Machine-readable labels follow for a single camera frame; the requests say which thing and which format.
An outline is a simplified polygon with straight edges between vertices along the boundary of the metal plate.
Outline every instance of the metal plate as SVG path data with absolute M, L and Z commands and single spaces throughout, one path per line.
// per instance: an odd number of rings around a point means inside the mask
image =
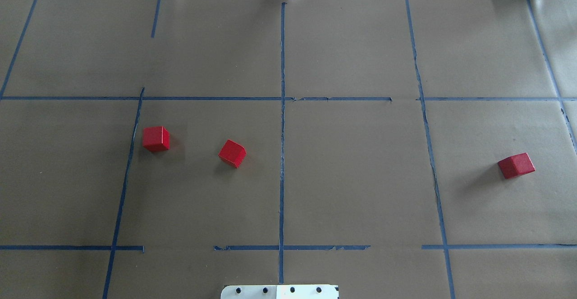
M 338 299 L 339 286 L 334 285 L 252 285 L 227 286 L 220 299 Z

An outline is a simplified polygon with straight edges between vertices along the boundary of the red cube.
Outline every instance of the red cube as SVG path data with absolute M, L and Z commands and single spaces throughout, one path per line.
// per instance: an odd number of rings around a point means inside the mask
M 218 157 L 225 163 L 238 168 L 247 155 L 245 148 L 232 140 L 227 140 L 220 150 Z
M 170 134 L 163 126 L 144 128 L 142 131 L 142 146 L 151 152 L 170 149 Z
M 507 179 L 535 171 L 535 167 L 533 167 L 533 163 L 526 152 L 499 161 L 499 168 Z

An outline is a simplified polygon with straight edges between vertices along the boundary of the table surface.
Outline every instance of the table surface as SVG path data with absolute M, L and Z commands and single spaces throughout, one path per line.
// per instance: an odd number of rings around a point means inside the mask
M 0 297 L 574 298 L 575 3 L 0 0 Z

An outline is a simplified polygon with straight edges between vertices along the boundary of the grid line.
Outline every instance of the grid line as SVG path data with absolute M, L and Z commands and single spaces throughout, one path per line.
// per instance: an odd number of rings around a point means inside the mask
M 285 110 L 285 81 L 284 81 L 284 7 L 280 5 L 280 188 L 279 188 L 279 284 L 284 283 L 284 110 Z
M 156 35 L 156 24 L 158 22 L 158 13 L 160 13 L 160 0 L 156 0 L 156 11 L 154 13 L 154 22 L 152 22 L 152 32 L 150 33 L 150 38 L 154 38 Z
M 17 101 L 138 101 L 136 96 L 5 96 Z M 145 96 L 144 101 L 280 101 L 276 96 Z M 392 101 L 391 97 L 287 97 L 284 101 Z
M 425 101 L 557 101 L 556 97 L 425 97 Z
M 0 245 L 0 250 L 112 250 L 112 246 L 75 245 Z M 116 250 L 138 250 L 144 253 L 144 246 L 117 246 Z
M 425 126 L 425 135 L 427 138 L 427 148 L 429 151 L 429 161 L 431 165 L 431 170 L 433 172 L 433 178 L 435 180 L 435 194 L 437 196 L 437 213 L 439 215 L 439 226 L 441 227 L 441 239 L 443 240 L 443 253 L 445 254 L 445 267 L 447 269 L 447 280 L 449 281 L 449 293 L 451 299 L 455 299 L 455 287 L 453 286 L 453 271 L 451 270 L 451 259 L 449 257 L 449 248 L 447 247 L 447 233 L 445 232 L 445 221 L 443 218 L 443 207 L 441 205 L 441 194 L 439 192 L 439 182 L 437 180 L 437 168 L 435 167 L 435 155 L 433 154 L 433 144 L 431 143 L 431 136 L 429 131 L 429 122 L 427 121 L 425 95 L 423 92 L 423 85 L 421 81 L 421 74 L 419 73 L 419 67 L 417 65 L 417 46 L 415 43 L 415 34 L 412 29 L 412 18 L 411 18 L 411 6 L 409 0 L 404 0 L 407 6 L 407 19 L 408 19 L 408 29 L 411 35 L 412 44 L 412 57 L 415 63 L 415 72 L 417 75 L 417 81 L 419 86 L 419 94 L 421 100 L 421 110 L 423 113 L 423 124 Z
M 552 249 L 552 248 L 563 248 L 563 249 L 577 249 L 576 244 L 455 244 L 455 245 L 423 245 L 421 249 L 434 250 L 434 249 L 444 249 L 448 248 L 451 250 L 456 249 Z
M 531 0 L 527 0 L 527 6 L 529 8 L 529 14 L 531 15 L 530 16 L 531 23 L 533 24 L 533 28 L 535 29 L 535 34 L 537 36 L 537 40 L 539 42 L 539 46 L 543 54 L 545 64 L 547 65 L 547 71 L 549 72 L 549 76 L 551 77 L 551 81 L 555 89 L 555 94 L 557 95 L 557 100 L 559 101 L 559 106 L 561 106 L 561 113 L 563 114 L 563 118 L 565 119 L 565 125 L 567 125 L 567 130 L 569 130 L 569 137 L 571 137 L 571 143 L 573 143 L 573 150 L 577 154 L 577 141 L 575 140 L 575 133 L 573 132 L 573 127 L 571 127 L 571 122 L 569 122 L 569 117 L 567 116 L 567 111 L 565 110 L 565 104 L 563 104 L 563 100 L 561 98 L 561 92 L 559 91 L 559 86 L 557 85 L 557 79 L 555 78 L 555 74 L 553 73 L 553 69 L 551 67 L 547 51 L 545 50 L 545 45 L 543 44 L 543 40 L 540 35 L 539 26 L 537 25 L 537 22 L 535 20 L 535 14 L 533 13 L 533 6 L 531 5 Z
M 126 188 L 128 187 L 128 174 L 130 172 L 130 164 L 134 155 L 134 140 L 136 139 L 136 129 L 138 128 L 138 121 L 140 120 L 140 110 L 142 109 L 142 96 L 144 96 L 144 88 L 140 91 L 140 100 L 138 101 L 138 108 L 136 109 L 136 118 L 134 119 L 134 128 L 132 129 L 132 140 L 130 141 L 130 151 L 128 152 L 128 160 L 126 162 L 126 170 L 124 171 L 124 182 L 122 183 L 122 193 L 120 196 L 120 203 L 118 204 L 118 213 L 116 216 L 116 225 L 114 227 L 114 236 L 112 241 L 112 248 L 110 250 L 110 258 L 108 270 L 106 272 L 105 290 L 102 299 L 107 299 L 110 286 L 110 278 L 112 276 L 112 269 L 114 264 L 114 255 L 117 250 L 118 233 L 120 231 L 120 223 L 122 219 L 122 208 L 124 207 L 124 200 L 126 199 Z
M 284 245 L 283 250 L 365 250 L 370 245 Z M 218 252 L 221 250 L 279 250 L 278 245 L 229 245 L 224 248 L 215 246 Z
M 36 7 L 38 0 L 34 0 L 32 5 L 30 6 L 30 11 L 28 12 L 28 17 L 26 17 L 26 22 L 24 23 L 24 27 L 22 28 L 22 33 L 20 34 L 20 38 L 18 39 L 18 43 L 16 44 L 16 49 L 14 50 L 14 55 L 12 55 L 12 60 L 10 61 L 10 65 L 8 67 L 8 71 L 6 71 L 6 77 L 4 77 L 4 83 L 2 84 L 2 89 L 0 89 L 0 101 L 4 96 L 4 91 L 6 91 L 6 86 L 8 86 L 8 80 L 10 80 L 10 75 L 12 73 L 12 68 L 14 68 L 14 63 L 16 63 L 16 57 L 18 57 L 18 51 L 20 51 L 20 46 L 22 46 L 22 41 L 24 40 L 24 35 L 26 34 L 26 30 L 28 25 L 30 24 L 30 20 L 32 19 L 32 14 L 34 13 L 34 9 Z

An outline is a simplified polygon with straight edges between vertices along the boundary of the blue tape line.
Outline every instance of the blue tape line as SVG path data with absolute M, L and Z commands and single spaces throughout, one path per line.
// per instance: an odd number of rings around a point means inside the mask
M 285 245 L 285 250 L 365 250 L 370 245 Z
M 365 250 L 370 245 L 285 245 L 284 250 Z M 224 248 L 214 246 L 216 251 L 221 250 L 279 250 L 277 245 L 233 245 Z
M 144 253 L 144 246 L 116 246 L 116 250 L 138 250 Z
M 302 97 L 293 101 L 393 101 L 391 97 Z
M 138 97 L 122 96 L 6 96 L 18 101 L 138 101 Z
M 455 299 L 455 287 L 453 286 L 453 271 L 451 269 L 451 259 L 449 257 L 449 250 L 447 249 L 447 233 L 445 232 L 445 221 L 443 219 L 443 207 L 441 206 L 441 194 L 439 192 L 439 182 L 437 180 L 437 168 L 435 167 L 435 156 L 433 155 L 433 145 L 431 143 L 431 136 L 429 131 L 429 122 L 427 121 L 425 96 L 423 92 L 423 85 L 421 81 L 421 73 L 417 65 L 417 46 L 415 43 L 415 33 L 412 29 L 411 7 L 408 0 L 404 0 L 407 6 L 408 29 L 411 34 L 412 57 L 415 61 L 415 72 L 417 74 L 417 81 L 419 85 L 419 96 L 421 100 L 421 111 L 423 112 L 423 122 L 425 125 L 425 135 L 427 138 L 427 147 L 429 149 L 429 161 L 433 171 L 433 178 L 435 180 L 435 194 L 437 196 L 437 213 L 439 214 L 439 226 L 441 227 L 441 238 L 443 239 L 443 252 L 445 253 L 445 265 L 447 268 L 447 279 L 449 281 L 449 292 L 451 299 Z
M 224 248 L 215 246 L 216 251 L 219 250 L 279 250 L 278 245 L 233 245 Z
M 280 195 L 279 195 L 279 284 L 284 283 L 284 7 L 280 6 Z
M 555 97 L 425 97 L 425 101 L 557 101 Z
M 0 245 L 0 250 L 111 250 L 112 246 L 73 246 L 73 245 Z M 117 246 L 117 250 L 138 250 L 144 252 L 144 246 Z
M 130 164 L 134 155 L 134 139 L 136 138 L 136 129 L 138 128 L 138 121 L 140 120 L 140 110 L 142 109 L 142 98 L 144 96 L 144 87 L 140 91 L 140 100 L 138 101 L 138 108 L 136 109 L 136 118 L 134 119 L 134 128 L 132 129 L 132 140 L 130 141 L 130 151 L 128 152 L 128 161 L 126 162 L 126 170 L 124 171 L 124 182 L 122 184 L 122 193 L 120 196 L 120 204 L 118 205 L 118 213 L 116 216 L 116 226 L 114 227 L 114 236 L 112 241 L 112 249 L 110 250 L 109 266 L 106 272 L 105 290 L 102 299 L 107 299 L 108 290 L 110 286 L 110 277 L 112 275 L 112 268 L 114 264 L 114 254 L 117 250 L 118 232 L 120 231 L 120 222 L 122 219 L 122 208 L 124 207 L 124 199 L 126 198 L 126 188 L 128 187 L 128 173 L 130 172 Z
M 539 41 L 539 46 L 541 48 L 541 52 L 543 53 L 543 58 L 545 59 L 545 64 L 547 65 L 547 70 L 549 72 L 549 76 L 551 77 L 551 81 L 553 82 L 553 86 L 555 89 L 555 94 L 557 94 L 557 99 L 559 100 L 559 105 L 561 106 L 561 113 L 563 114 L 563 118 L 565 119 L 565 125 L 567 125 L 567 130 L 569 130 L 569 137 L 571 138 L 571 143 L 573 143 L 573 150 L 577 153 L 577 140 L 575 140 L 575 133 L 573 131 L 573 127 L 571 127 L 571 122 L 569 122 L 569 117 L 567 116 L 567 111 L 565 110 L 565 104 L 563 104 L 563 100 L 561 98 L 561 92 L 559 91 L 559 86 L 557 85 L 557 79 L 555 79 L 555 75 L 553 73 L 553 69 L 551 67 L 551 63 L 549 61 L 549 57 L 545 50 L 545 45 L 543 44 L 543 40 L 540 35 L 539 27 L 537 26 L 537 22 L 535 20 L 535 15 L 533 13 L 533 6 L 531 5 L 531 0 L 527 0 L 527 6 L 529 7 L 529 14 L 531 15 L 531 22 L 533 27 L 535 28 L 535 33 L 537 35 L 537 40 Z
M 280 97 L 148 96 L 146 101 L 280 101 Z
M 14 55 L 12 55 L 12 61 L 10 61 L 8 71 L 6 71 L 6 77 L 4 77 L 4 83 L 2 84 L 2 89 L 0 89 L 0 100 L 2 100 L 2 97 L 4 97 L 4 91 L 6 91 L 8 80 L 10 80 L 10 75 L 12 73 L 12 69 L 14 68 L 14 63 L 16 63 L 16 57 L 18 57 L 18 51 L 20 51 L 20 46 L 22 46 L 22 41 L 24 40 L 24 35 L 26 34 L 26 30 L 28 28 L 28 25 L 30 24 L 30 19 L 32 19 L 32 13 L 34 13 L 37 1 L 38 0 L 34 0 L 32 2 L 30 11 L 28 12 L 28 17 L 26 18 L 26 22 L 24 23 L 24 27 L 22 28 L 22 33 L 20 34 L 20 38 L 18 39 L 18 43 L 16 44 Z
M 156 34 L 156 23 L 158 22 L 159 11 L 160 11 L 160 0 L 156 0 L 156 12 L 154 13 L 154 22 L 152 23 L 152 32 L 150 34 L 151 38 L 154 38 Z
M 421 249 L 577 249 L 577 244 L 471 244 L 471 245 L 423 245 Z

